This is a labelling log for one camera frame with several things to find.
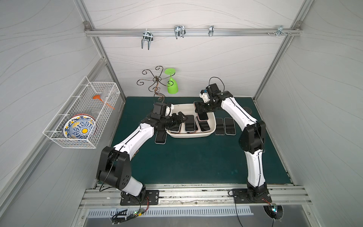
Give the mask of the diagonal phone white case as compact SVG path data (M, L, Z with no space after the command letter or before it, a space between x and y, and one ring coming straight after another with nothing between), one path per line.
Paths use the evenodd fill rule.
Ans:
M225 134L234 136L236 135L236 128L233 118L224 118Z

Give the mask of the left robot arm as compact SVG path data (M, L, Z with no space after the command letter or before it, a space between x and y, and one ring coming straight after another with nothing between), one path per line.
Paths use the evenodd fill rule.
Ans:
M145 186L131 175L131 161L142 145L156 132L166 131L184 123L188 117L182 112L170 116L150 113L141 120L134 132L113 147L104 147L97 168L96 179L110 187L139 197Z

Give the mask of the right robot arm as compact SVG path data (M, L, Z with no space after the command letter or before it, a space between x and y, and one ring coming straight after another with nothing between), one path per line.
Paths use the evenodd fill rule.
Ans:
M223 109L241 128L242 134L239 138L239 145L245 152L247 160L248 193L250 200L256 200L268 191L262 164L266 124L245 111L228 91L208 92L205 89L200 92L199 97L202 98L203 102L195 104L195 112L200 114Z

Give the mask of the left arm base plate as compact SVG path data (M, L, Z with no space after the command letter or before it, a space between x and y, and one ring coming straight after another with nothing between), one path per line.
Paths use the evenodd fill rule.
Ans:
M159 204L159 190L144 190L139 196L121 192L121 206L146 206Z

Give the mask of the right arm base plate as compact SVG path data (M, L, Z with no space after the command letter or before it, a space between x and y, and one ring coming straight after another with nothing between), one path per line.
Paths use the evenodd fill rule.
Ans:
M240 188L232 189L230 193L236 204L272 203L272 198L268 190L259 192L258 190L252 190L250 188Z

